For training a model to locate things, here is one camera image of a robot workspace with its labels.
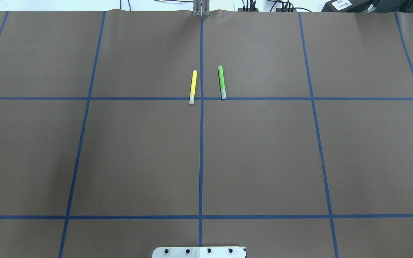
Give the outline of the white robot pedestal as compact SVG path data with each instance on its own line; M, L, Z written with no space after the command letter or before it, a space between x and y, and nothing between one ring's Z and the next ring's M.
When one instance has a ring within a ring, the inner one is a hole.
M160 247L155 248L153 258L246 258L245 247Z

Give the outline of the black box white label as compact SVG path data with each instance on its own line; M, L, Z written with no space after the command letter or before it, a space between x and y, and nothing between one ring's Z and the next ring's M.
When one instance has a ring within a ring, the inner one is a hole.
M374 0L330 0L325 3L322 13L362 13L369 10Z

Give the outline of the aluminium frame post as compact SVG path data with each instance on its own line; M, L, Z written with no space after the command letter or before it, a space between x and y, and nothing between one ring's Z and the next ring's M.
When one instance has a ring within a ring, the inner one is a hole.
M210 0L192 0L193 2L193 16L206 18L211 15Z

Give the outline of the green marker pen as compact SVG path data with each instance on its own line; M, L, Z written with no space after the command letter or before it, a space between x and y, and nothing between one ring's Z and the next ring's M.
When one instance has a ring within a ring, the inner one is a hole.
M225 88L224 69L223 69L222 65L218 66L218 78L219 78L221 99L226 99L227 98L227 93L226 93L226 88Z

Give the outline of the yellow marker pen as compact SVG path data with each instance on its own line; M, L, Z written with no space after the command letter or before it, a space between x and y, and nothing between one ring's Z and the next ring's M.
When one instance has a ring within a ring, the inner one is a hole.
M192 77L191 77L191 85L190 85L189 105L194 105L194 102L195 102L197 76L198 76L197 70L193 70Z

